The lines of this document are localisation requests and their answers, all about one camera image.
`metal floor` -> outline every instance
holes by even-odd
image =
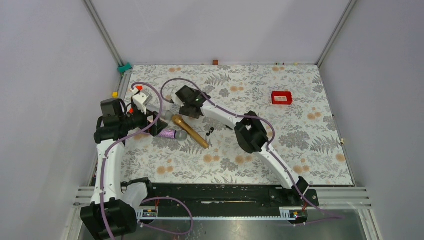
[[[284,226],[287,222],[271,220],[196,220],[190,235],[176,236],[168,233],[139,228],[126,235],[125,240],[362,240],[367,239],[358,212],[337,210],[345,219],[329,220],[307,226]],[[308,211],[308,220],[325,218],[316,210]],[[184,232],[190,221],[157,220],[152,223],[170,231]],[[83,225],[79,240],[93,237]]]

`red box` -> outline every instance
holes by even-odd
[[[289,91],[273,91],[271,99],[272,104],[290,105],[293,103],[292,93]]]

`gold microphone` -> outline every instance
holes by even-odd
[[[181,115],[173,115],[172,121],[180,128],[184,129],[196,142],[198,142],[205,149],[209,148],[209,143],[203,139],[191,126],[189,126]]]

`white wall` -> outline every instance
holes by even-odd
[[[384,239],[422,239],[424,1],[358,1],[321,68]]]
[[[0,3],[0,235],[57,240],[116,64],[79,0]]]
[[[315,63],[349,0],[93,0],[132,64]]]

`floral pattern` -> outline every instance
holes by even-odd
[[[270,121],[276,130],[273,147],[311,184],[353,184],[316,66],[137,65],[125,102],[129,103],[133,94],[132,83],[146,82],[159,91],[172,78],[192,80],[214,101],[240,114],[254,111]],[[163,90],[164,97],[169,99],[184,84],[170,82]],[[272,91],[290,91],[293,103],[272,105]],[[157,97],[153,96],[150,104],[158,106]],[[168,103],[164,109],[179,110]],[[207,117],[183,118],[210,147],[204,149],[191,137],[178,141],[137,135],[126,141],[123,181],[149,177],[156,183],[278,184],[258,158],[238,146],[234,132],[224,124]],[[168,123],[169,128],[179,130]],[[207,136],[211,128],[214,131]],[[271,129],[266,126],[266,130],[271,138]]]

